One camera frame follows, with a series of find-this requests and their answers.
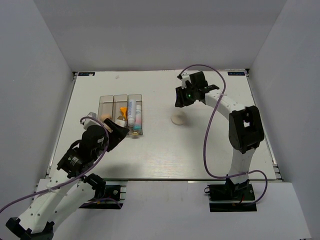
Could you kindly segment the pink teal spray bottle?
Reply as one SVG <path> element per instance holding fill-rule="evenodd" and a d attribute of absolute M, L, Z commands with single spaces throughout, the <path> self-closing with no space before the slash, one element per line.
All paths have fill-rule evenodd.
<path fill-rule="evenodd" d="M 136 132 L 141 131 L 142 129 L 142 106 L 137 105 L 136 106 L 136 112 L 135 112 L 135 123 L 133 126 L 133 130 Z"/>

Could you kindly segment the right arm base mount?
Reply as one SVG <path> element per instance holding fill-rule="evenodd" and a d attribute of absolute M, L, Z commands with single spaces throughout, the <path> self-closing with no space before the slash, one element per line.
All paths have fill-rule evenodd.
<path fill-rule="evenodd" d="M 204 193 L 208 195 L 211 213 L 257 211 L 255 193 L 249 180 L 234 184 L 227 178 L 224 183 L 207 185 Z"/>

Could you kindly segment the beige makeup sponge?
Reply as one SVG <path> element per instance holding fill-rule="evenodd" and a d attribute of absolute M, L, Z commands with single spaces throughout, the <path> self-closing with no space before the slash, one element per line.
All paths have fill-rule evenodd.
<path fill-rule="evenodd" d="M 110 114 L 103 114 L 103 115 L 101 115 L 101 117 L 100 117 L 100 119 L 102 120 L 102 121 L 104 121 L 104 120 L 106 120 L 106 119 L 111 119 L 112 117 L 111 117 L 111 115 Z"/>

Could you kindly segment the white bottle blue print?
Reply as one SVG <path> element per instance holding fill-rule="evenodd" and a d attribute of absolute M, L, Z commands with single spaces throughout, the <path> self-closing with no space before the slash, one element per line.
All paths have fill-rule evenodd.
<path fill-rule="evenodd" d="M 127 109 L 127 124 L 131 128 L 135 125 L 136 107 L 137 107 L 136 100 L 135 99 L 130 99 L 128 101 L 128 109 Z"/>

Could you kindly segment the white bottle brown cap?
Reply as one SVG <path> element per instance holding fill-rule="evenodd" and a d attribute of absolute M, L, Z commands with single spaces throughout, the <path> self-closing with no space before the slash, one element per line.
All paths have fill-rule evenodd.
<path fill-rule="evenodd" d="M 118 116 L 117 119 L 115 120 L 115 123 L 122 127 L 122 128 L 125 128 L 126 127 L 126 124 L 127 124 L 127 121 L 126 121 L 126 118 L 122 115 Z"/>

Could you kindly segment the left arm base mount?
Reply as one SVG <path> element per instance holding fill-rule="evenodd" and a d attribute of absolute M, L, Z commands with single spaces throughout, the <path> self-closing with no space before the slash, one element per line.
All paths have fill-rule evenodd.
<path fill-rule="evenodd" d="M 127 192 L 126 181 L 107 181 L 104 192 L 95 194 L 80 209 L 120 210 L 124 204 Z"/>

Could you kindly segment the round white powder puff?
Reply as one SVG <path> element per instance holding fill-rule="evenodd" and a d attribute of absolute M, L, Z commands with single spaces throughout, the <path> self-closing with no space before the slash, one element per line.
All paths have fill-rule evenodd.
<path fill-rule="evenodd" d="M 186 123 L 187 117 L 184 112 L 173 113 L 170 117 L 171 122 L 176 126 L 182 126 Z"/>

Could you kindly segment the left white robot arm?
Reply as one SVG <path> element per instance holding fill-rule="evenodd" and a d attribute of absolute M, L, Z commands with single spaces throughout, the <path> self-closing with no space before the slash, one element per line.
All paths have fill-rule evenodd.
<path fill-rule="evenodd" d="M 59 225 L 80 207 L 113 202 L 119 208 L 120 192 L 90 171 L 129 133 L 129 129 L 106 118 L 80 119 L 84 132 L 57 164 L 44 190 L 28 195 L 34 200 L 5 226 L 21 240 L 51 240 Z"/>

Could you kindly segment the orange tube white cap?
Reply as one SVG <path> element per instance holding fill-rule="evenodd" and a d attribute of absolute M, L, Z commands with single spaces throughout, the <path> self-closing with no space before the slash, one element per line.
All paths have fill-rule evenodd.
<path fill-rule="evenodd" d="M 124 120 L 127 121 L 128 108 L 127 107 L 121 107 L 120 108 L 120 112 L 121 112 L 121 115 L 124 118 Z"/>

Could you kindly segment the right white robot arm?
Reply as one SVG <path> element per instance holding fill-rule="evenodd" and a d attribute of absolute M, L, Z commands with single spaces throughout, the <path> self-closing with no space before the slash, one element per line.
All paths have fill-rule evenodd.
<path fill-rule="evenodd" d="M 259 109 L 232 100 L 212 84 L 204 88 L 181 86 L 175 89 L 177 108 L 204 103 L 228 120 L 228 139 L 233 148 L 232 161 L 226 175 L 226 195 L 236 200 L 249 184 L 249 168 L 256 149 L 265 138 Z"/>

